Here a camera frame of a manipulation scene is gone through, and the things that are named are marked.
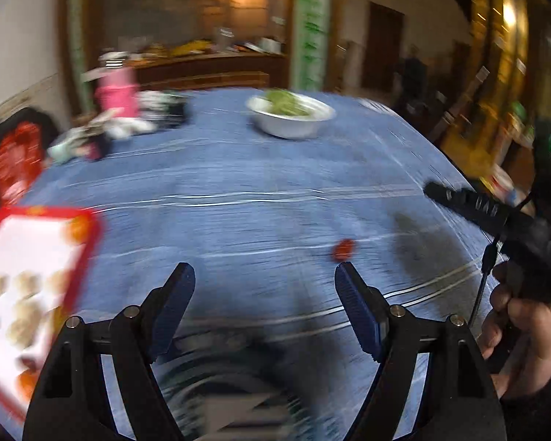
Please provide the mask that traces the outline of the person's right hand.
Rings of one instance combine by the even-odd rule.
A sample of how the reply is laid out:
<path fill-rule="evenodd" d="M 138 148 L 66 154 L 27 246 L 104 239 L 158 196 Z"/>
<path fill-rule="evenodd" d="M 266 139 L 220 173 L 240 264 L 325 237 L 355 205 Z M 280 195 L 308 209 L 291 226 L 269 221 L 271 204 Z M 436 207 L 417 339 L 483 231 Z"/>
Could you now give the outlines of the person's right hand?
<path fill-rule="evenodd" d="M 491 311 L 477 338 L 482 356 L 489 358 L 501 344 L 507 323 L 521 331 L 505 366 L 491 377 L 500 398 L 534 395 L 551 380 L 551 304 L 514 297 L 508 285 L 511 267 L 502 262 L 491 272 L 498 285 L 491 292 Z"/>

